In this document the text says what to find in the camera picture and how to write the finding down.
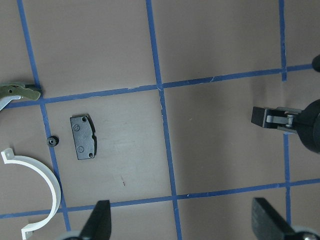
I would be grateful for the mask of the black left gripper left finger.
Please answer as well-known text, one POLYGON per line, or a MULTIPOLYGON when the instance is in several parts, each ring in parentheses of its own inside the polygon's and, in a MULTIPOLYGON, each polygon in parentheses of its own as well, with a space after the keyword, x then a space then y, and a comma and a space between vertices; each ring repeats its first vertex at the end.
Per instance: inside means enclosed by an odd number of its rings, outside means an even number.
POLYGON ((111 233, 110 201, 100 200, 96 203, 78 238, 80 240, 109 240, 111 233))

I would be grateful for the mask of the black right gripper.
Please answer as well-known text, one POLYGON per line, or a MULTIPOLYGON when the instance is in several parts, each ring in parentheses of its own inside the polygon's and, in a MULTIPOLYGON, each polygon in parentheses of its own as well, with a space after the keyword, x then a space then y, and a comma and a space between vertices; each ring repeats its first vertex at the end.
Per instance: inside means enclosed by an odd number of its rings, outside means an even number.
POLYGON ((267 129, 277 129, 297 134, 310 151, 320 151, 320 101, 315 100, 305 109, 252 108, 251 123, 267 129))

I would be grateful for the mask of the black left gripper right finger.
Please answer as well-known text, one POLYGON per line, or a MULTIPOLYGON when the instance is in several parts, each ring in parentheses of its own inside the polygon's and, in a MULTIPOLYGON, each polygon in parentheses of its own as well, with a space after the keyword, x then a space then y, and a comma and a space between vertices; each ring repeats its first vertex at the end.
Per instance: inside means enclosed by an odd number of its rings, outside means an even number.
POLYGON ((299 235, 263 197, 254 197, 251 228, 258 240, 299 240, 299 235))

